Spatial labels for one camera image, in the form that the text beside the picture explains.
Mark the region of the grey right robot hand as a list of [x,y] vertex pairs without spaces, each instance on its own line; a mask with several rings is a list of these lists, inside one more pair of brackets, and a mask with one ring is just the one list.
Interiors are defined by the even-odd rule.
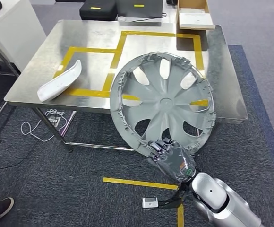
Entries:
[[162,140],[149,141],[148,145],[155,151],[149,155],[149,162],[174,181],[187,183],[197,174],[192,154],[177,141],[165,137]]

